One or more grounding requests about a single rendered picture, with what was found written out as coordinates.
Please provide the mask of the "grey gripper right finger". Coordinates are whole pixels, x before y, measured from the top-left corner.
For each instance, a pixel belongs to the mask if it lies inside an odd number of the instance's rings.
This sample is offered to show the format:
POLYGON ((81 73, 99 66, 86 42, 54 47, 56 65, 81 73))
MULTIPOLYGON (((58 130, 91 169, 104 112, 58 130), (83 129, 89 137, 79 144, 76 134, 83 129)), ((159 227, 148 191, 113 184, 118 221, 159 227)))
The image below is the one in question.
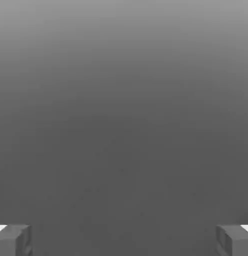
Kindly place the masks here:
POLYGON ((218 256, 248 256, 248 224, 217 225, 218 256))

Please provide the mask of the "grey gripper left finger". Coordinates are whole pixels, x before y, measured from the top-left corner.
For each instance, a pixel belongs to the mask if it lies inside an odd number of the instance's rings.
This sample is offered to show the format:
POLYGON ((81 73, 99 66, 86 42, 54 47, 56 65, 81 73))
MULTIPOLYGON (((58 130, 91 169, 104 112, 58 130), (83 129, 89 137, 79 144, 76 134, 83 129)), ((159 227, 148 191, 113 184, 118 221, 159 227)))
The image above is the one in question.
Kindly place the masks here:
POLYGON ((0 256, 33 256, 32 226, 0 224, 0 256))

